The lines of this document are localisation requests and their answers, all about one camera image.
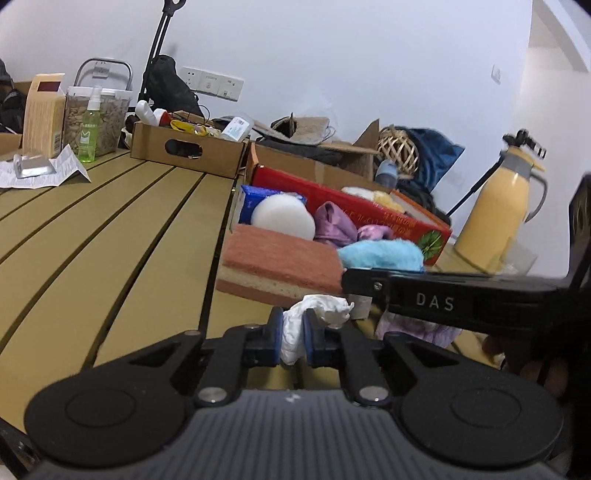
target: pink cloth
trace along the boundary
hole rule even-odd
[[[357,240],[394,240],[394,232],[385,225],[363,225],[357,231]]]

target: wicker ball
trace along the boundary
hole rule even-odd
[[[378,151],[394,160],[398,173],[414,177],[418,170],[418,149],[404,130],[393,125],[379,133]]]

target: black mount arm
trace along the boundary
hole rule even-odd
[[[160,24],[158,25],[156,35],[154,36],[154,41],[152,42],[152,48],[150,49],[150,55],[148,56],[148,63],[146,64],[146,69],[144,70],[144,75],[142,77],[142,86],[139,89],[138,101],[145,100],[147,102],[150,99],[148,93],[146,92],[146,82],[150,76],[152,64],[158,55],[160,55],[160,49],[162,48],[162,43],[164,42],[164,36],[166,35],[170,19],[177,10],[183,7],[186,2],[187,0],[178,0],[176,2],[174,0],[164,0],[162,17],[160,18]]]

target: black stand pole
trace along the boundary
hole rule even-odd
[[[145,100],[148,102],[150,99],[150,96],[146,92],[146,81],[150,75],[152,64],[154,60],[160,55],[160,49],[162,48],[162,43],[164,42],[164,36],[166,35],[170,19],[177,10],[183,7],[186,1],[187,0],[178,0],[177,2],[174,2],[174,0],[164,0],[162,17],[160,18],[160,24],[158,25],[156,35],[154,36],[154,41],[152,42],[150,56],[148,56],[148,63],[146,64],[146,69],[144,70],[144,75],[142,77],[142,86],[139,89],[138,101]]]
[[[502,163],[503,155],[491,168],[488,169],[488,171],[482,177],[480,177],[480,179],[472,186],[470,191],[466,193],[464,198],[455,204],[455,206],[447,213],[447,216],[451,216],[456,210],[458,210],[459,207],[464,204],[468,198],[474,195],[480,189],[480,187],[484,185],[485,181],[487,181],[492,176],[492,174],[498,170]]]

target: green spray bottle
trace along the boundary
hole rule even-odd
[[[99,138],[100,125],[100,94],[102,87],[94,87],[88,102],[86,112],[82,117],[80,142],[78,146],[78,160],[88,163],[95,160],[96,141]]]

